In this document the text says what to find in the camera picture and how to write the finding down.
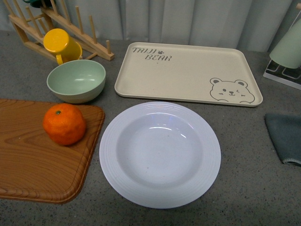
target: bowl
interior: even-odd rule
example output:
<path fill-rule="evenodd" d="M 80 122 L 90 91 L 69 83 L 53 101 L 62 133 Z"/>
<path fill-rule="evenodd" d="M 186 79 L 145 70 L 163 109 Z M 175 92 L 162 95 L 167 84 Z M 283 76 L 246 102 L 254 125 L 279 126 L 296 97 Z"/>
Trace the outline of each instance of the bowl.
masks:
<path fill-rule="evenodd" d="M 93 60 L 73 60 L 59 65 L 47 77 L 47 86 L 59 99 L 81 104 L 96 98 L 104 88 L 106 71 Z"/>

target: dark gray towel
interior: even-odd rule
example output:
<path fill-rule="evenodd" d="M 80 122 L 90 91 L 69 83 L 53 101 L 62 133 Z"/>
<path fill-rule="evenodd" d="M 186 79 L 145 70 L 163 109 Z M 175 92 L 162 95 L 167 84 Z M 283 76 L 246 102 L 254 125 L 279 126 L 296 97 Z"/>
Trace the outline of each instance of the dark gray towel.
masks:
<path fill-rule="evenodd" d="M 265 123 L 280 160 L 301 166 L 301 116 L 267 113 Z"/>

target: orange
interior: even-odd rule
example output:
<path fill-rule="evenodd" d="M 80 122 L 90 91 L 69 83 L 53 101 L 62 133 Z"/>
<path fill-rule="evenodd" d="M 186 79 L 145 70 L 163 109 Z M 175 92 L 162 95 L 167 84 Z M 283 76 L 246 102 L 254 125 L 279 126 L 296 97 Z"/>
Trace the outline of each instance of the orange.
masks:
<path fill-rule="evenodd" d="M 54 142 L 71 145 L 83 138 L 86 121 L 78 107 L 63 103 L 48 109 L 43 128 Z"/>

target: bear face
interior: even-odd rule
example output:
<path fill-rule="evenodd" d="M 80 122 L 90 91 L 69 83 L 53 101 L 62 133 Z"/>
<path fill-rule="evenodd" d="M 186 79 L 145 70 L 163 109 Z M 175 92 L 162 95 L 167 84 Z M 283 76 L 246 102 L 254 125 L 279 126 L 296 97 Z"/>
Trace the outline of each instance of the bear face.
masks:
<path fill-rule="evenodd" d="M 243 80 L 222 81 L 219 78 L 210 80 L 212 89 L 210 95 L 218 100 L 232 103 L 252 103 L 255 97 L 247 89 L 248 84 Z"/>

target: gray countertop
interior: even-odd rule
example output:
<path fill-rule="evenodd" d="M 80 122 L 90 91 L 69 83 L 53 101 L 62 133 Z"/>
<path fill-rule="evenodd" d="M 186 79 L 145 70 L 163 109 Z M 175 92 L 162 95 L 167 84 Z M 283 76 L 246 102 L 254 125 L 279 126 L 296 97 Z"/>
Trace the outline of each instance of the gray countertop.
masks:
<path fill-rule="evenodd" d="M 0 40 L 0 98 L 62 102 L 46 85 L 57 64 L 26 48 L 15 32 L 0 32 Z M 242 50 L 263 96 L 259 106 L 176 102 L 203 117 L 220 142 L 221 168 L 203 196 L 157 210 L 128 201 L 110 186 L 99 162 L 102 134 L 122 111 L 152 101 L 120 97 L 114 90 L 129 44 L 111 40 L 116 58 L 93 58 L 105 67 L 107 81 L 87 104 L 101 107 L 106 118 L 79 195 L 63 205 L 0 200 L 0 225 L 301 225 L 301 168 L 279 160 L 264 122 L 266 113 L 299 115 L 301 91 L 262 76 L 268 53 Z"/>

